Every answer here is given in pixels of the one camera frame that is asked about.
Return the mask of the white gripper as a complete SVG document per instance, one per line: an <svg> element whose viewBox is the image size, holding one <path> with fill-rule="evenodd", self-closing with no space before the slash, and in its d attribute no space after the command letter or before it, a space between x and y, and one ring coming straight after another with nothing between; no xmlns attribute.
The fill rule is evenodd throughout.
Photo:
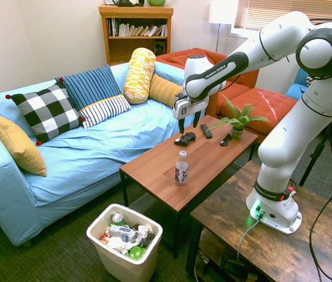
<svg viewBox="0 0 332 282"><path fill-rule="evenodd" d="M200 119L201 110L207 108L209 98L192 102L188 95L177 94L174 98L173 117L179 122L179 132L183 135L185 130L185 117L194 114L193 127L196 128Z"/></svg>

